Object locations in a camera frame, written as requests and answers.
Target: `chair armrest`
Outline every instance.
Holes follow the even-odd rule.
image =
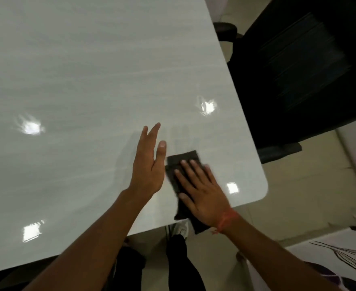
[[[214,22],[214,30],[220,42],[234,42],[237,36],[237,27],[227,22]]]
[[[258,149],[258,155],[262,164],[275,161],[302,151],[302,146],[299,143],[291,143],[281,146],[271,146]]]

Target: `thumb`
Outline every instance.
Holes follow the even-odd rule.
[[[194,202],[190,199],[188,195],[185,193],[180,193],[178,195],[179,199],[182,200],[182,202],[186,205],[186,207],[192,212],[192,214],[197,213],[197,207],[195,206]]]
[[[164,173],[164,159],[166,158],[166,141],[160,141],[156,149],[156,157],[152,170],[161,170]]]

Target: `foot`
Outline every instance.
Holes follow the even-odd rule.
[[[186,239],[189,235],[189,222],[187,220],[183,220],[179,223],[176,223],[171,233],[171,236],[174,235],[181,235]]]

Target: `hand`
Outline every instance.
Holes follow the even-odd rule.
[[[145,197],[146,202],[161,189],[164,180],[165,141],[160,141],[154,160],[154,148],[160,127],[161,124],[157,123],[149,134],[147,134],[148,127],[143,127],[133,162],[132,179],[128,188],[130,191],[135,191]]]
[[[205,174],[194,160],[190,160],[190,164],[193,166],[195,172],[186,161],[181,161],[181,165],[194,186],[190,184],[179,170],[175,170],[175,175],[194,199],[194,202],[184,193],[180,193],[179,198],[202,223],[211,227],[217,227],[223,213],[230,208],[229,201],[217,184],[208,165],[205,165]]]

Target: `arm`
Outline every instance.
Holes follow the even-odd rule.
[[[205,166],[205,174],[195,161],[190,163],[195,173],[186,162],[181,164],[194,186],[178,170],[175,174],[193,197],[194,202],[185,194],[181,193],[179,197],[200,221],[217,227],[224,213],[230,210],[228,199],[217,184],[209,166]],[[256,230],[241,216],[233,219],[221,233],[226,235],[252,263],[272,291],[340,290],[279,244]]]
[[[154,161],[159,128],[158,123],[148,135],[147,127],[143,128],[129,188],[122,191],[115,203],[25,291],[102,289],[133,222],[162,186],[166,142],[159,143]]]

